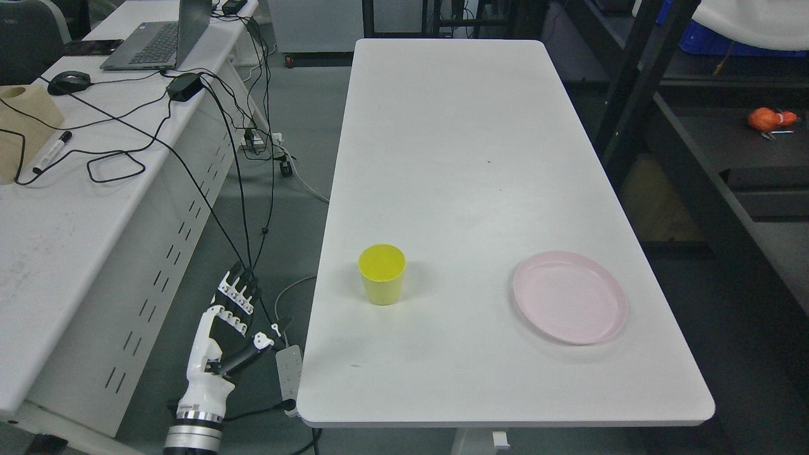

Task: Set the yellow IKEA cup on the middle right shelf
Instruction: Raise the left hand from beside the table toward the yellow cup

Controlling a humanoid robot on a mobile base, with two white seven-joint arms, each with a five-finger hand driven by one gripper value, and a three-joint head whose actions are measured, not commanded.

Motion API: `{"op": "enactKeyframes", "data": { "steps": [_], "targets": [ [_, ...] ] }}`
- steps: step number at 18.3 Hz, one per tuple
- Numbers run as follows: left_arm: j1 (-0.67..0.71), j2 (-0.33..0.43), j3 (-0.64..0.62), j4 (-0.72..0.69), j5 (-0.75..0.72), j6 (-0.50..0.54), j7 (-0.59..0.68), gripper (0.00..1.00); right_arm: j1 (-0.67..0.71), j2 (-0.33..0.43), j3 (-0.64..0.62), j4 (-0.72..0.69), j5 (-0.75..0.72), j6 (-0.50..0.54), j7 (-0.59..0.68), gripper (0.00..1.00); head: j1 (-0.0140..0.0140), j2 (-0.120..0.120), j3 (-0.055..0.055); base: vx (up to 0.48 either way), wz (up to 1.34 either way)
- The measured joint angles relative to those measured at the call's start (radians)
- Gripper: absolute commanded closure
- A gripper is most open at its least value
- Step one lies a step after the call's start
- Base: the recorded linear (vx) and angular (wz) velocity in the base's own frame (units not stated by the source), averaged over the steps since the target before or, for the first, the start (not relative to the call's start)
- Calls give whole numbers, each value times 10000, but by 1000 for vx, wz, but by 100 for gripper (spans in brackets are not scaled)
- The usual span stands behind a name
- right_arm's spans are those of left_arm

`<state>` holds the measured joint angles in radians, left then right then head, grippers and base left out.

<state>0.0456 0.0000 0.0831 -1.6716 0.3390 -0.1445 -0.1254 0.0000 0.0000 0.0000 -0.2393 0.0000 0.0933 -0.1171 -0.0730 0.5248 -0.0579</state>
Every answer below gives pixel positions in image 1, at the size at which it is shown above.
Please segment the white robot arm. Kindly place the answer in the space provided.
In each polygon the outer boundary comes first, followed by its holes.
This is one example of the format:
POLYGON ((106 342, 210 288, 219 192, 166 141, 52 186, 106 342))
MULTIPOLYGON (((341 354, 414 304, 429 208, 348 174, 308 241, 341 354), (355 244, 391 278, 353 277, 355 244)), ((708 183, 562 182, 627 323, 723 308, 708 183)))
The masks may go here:
POLYGON ((162 454, 219 454, 222 418, 191 413, 170 426, 162 454))

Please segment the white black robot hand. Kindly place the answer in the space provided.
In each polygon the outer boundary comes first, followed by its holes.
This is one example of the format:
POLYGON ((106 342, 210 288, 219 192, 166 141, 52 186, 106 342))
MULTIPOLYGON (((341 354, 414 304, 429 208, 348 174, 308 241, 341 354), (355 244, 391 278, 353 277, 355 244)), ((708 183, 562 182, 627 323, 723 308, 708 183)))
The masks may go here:
POLYGON ((186 368, 188 387, 174 413, 177 420, 222 422, 237 372, 263 352, 285 345, 275 322, 266 331, 251 329, 260 297, 252 271, 235 262, 200 317, 186 368))

